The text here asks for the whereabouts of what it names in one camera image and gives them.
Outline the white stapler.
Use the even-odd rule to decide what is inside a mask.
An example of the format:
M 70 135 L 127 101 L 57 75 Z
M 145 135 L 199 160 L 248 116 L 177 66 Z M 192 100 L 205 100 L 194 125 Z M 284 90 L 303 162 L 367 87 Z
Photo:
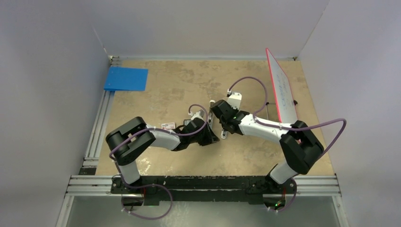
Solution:
M 209 113 L 208 113 L 208 126 L 210 128 L 213 127 L 213 119 L 214 119 L 214 113 L 212 111 L 212 106 L 215 104 L 215 100 L 210 100 L 209 101 Z

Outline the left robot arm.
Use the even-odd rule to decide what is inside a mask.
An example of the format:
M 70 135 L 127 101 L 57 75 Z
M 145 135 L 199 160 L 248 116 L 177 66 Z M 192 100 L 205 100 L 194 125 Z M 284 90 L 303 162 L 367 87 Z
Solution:
M 193 117 L 186 124 L 167 130 L 146 124 L 138 116 L 109 133 L 105 141 L 110 156 L 123 177 L 123 188 L 128 193 L 140 190 L 141 180 L 136 159 L 148 148 L 181 151 L 193 143 L 207 146 L 219 141 L 212 128 L 201 117 Z

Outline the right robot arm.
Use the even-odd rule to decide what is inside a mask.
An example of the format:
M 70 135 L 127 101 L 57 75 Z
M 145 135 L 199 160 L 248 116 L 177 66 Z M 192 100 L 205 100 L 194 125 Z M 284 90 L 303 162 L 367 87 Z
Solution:
M 303 121 L 297 120 L 293 124 L 272 122 L 237 110 L 225 100 L 212 104 L 211 111 L 229 133 L 255 136 L 281 146 L 285 160 L 274 166 L 265 180 L 270 192 L 278 192 L 297 174 L 307 174 L 323 154 L 323 145 Z

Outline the small white staple remover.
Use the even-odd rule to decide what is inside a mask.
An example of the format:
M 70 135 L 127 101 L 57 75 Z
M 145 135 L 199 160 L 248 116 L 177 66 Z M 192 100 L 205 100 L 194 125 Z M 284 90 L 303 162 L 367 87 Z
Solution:
M 221 139 L 226 139 L 227 138 L 227 131 L 226 130 L 222 130 L 221 134 L 220 134 Z

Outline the red white staple box sleeve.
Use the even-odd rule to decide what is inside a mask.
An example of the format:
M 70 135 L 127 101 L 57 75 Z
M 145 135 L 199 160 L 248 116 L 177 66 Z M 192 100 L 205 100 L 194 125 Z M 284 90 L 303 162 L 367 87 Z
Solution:
M 161 128 L 163 130 L 173 130 L 176 128 L 176 124 L 174 122 L 163 123 L 161 124 Z

